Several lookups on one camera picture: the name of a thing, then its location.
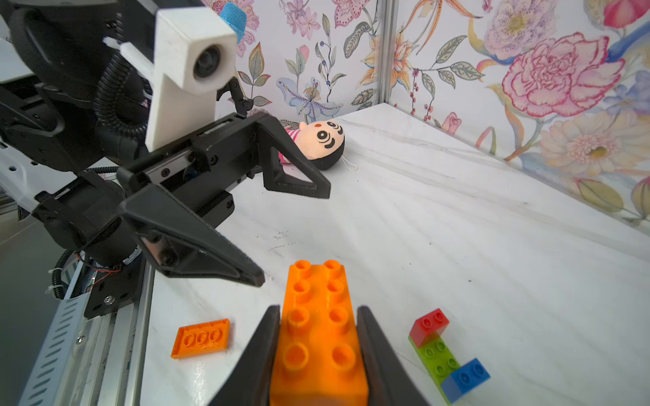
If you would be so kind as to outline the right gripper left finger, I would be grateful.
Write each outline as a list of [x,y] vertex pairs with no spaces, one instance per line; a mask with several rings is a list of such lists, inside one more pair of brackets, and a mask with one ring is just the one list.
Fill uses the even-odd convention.
[[209,405],[269,405],[280,306],[269,306],[235,368]]

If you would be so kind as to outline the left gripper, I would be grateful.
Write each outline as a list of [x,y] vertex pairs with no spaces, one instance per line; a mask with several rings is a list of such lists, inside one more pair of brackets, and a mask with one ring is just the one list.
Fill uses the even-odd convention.
[[[308,181],[286,174],[284,156]],[[88,169],[58,193],[37,196],[34,217],[88,266],[120,268],[142,254],[167,277],[214,277],[260,288],[263,270],[218,231],[232,189],[257,174],[266,190],[328,199],[331,184],[279,120],[232,115],[118,169]]]

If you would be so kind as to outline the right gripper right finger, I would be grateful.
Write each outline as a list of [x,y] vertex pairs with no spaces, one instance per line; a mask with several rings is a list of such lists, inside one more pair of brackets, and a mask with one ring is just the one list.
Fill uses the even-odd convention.
[[357,309],[357,333],[369,387],[369,405],[428,405],[368,306]]

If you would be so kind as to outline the lime green long brick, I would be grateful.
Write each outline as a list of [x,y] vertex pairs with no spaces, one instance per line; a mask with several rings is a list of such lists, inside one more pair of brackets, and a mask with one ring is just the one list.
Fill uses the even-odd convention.
[[421,363],[425,366],[428,374],[436,385],[440,395],[446,404],[451,405],[447,395],[442,389],[442,383],[456,370],[460,363],[443,341],[443,338],[435,338],[432,341],[418,348],[411,337],[408,338],[412,348],[416,351]]

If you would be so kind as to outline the red long brick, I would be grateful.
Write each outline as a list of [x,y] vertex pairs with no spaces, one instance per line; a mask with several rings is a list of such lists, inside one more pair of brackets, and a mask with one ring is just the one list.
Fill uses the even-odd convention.
[[417,348],[421,348],[440,338],[449,324],[450,321],[445,313],[441,309],[436,309],[414,321],[409,338]]

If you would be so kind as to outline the orange tall long brick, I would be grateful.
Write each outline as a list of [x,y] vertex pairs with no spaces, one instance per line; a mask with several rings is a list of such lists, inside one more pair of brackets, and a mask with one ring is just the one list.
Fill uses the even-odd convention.
[[366,405],[369,386],[345,267],[289,269],[274,356],[272,405]]

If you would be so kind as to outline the blue small brick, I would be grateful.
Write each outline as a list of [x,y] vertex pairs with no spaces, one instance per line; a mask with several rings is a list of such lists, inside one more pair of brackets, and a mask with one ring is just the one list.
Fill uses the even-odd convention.
[[474,359],[453,371],[441,384],[448,404],[453,404],[491,378],[487,369]]

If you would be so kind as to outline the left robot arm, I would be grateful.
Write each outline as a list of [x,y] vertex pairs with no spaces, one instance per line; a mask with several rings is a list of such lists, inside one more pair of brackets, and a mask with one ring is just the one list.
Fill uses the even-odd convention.
[[1,140],[74,174],[32,216],[101,277],[137,250],[167,276],[259,287],[262,269],[218,232],[232,189],[327,199],[330,182],[279,120],[253,114],[235,73],[246,12],[200,1],[4,1],[30,69],[1,87]]

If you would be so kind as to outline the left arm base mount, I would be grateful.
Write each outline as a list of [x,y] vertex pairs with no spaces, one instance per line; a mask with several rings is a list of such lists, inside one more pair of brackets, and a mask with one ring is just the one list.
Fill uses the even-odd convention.
[[92,272],[92,282],[86,291],[90,297],[86,304],[84,317],[88,320],[105,316],[122,307],[133,304],[142,292],[146,261],[143,255],[130,259],[120,268],[101,269],[95,261],[88,266]]

